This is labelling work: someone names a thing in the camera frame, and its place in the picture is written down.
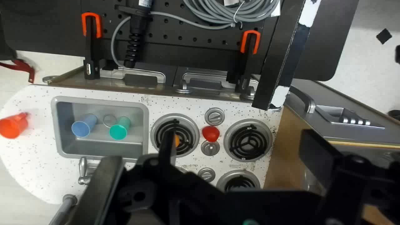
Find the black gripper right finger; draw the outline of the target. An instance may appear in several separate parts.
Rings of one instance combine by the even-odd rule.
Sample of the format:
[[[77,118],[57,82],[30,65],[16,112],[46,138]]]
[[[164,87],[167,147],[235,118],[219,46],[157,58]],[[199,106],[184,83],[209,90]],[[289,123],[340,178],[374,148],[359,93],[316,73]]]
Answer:
[[[360,217],[366,188],[365,162],[344,156],[314,130],[304,130],[300,158],[326,188],[319,217]]]

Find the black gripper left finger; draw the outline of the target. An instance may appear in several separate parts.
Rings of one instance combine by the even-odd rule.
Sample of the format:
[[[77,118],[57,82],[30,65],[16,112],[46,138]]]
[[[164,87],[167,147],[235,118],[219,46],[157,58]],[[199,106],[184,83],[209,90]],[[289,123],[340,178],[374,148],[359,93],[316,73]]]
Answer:
[[[164,138],[160,145],[159,151],[159,168],[162,175],[167,175],[170,171],[170,166],[174,163],[175,160],[175,133],[176,133],[176,125],[174,122],[171,128],[166,131]]]

